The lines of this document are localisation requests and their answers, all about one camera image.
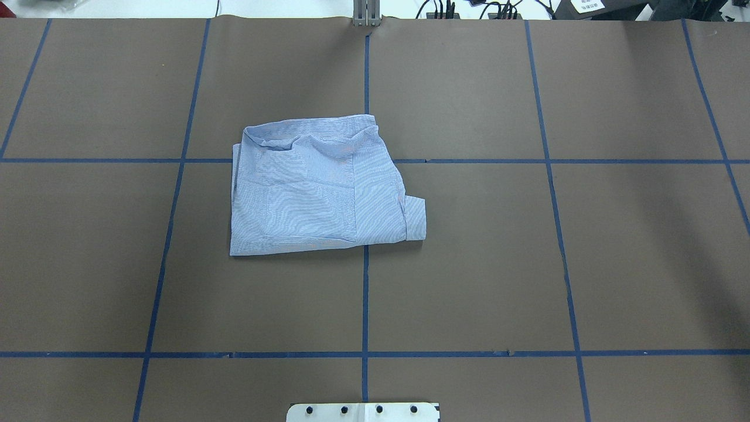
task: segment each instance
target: cloth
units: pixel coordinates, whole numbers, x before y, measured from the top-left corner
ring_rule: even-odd
[[[373,116],[249,126],[232,156],[230,255],[426,236],[425,200],[406,195]]]

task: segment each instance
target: light blue garment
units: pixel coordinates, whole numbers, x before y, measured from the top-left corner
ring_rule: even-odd
[[[423,240],[425,200],[406,195],[375,118],[249,126],[233,147],[229,254]]]

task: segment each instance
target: white mounting bracket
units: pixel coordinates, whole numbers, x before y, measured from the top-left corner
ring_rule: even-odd
[[[437,403],[296,404],[286,422],[440,422]]]
[[[354,0],[354,26],[380,25],[380,0]]]

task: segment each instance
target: red object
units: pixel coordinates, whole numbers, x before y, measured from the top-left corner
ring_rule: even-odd
[[[16,14],[11,12],[6,5],[0,3],[0,17],[16,17]]]

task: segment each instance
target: blue striped shirt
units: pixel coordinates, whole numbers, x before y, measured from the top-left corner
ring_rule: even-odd
[[[232,156],[230,255],[426,236],[425,200],[406,195],[373,116],[249,126]]]

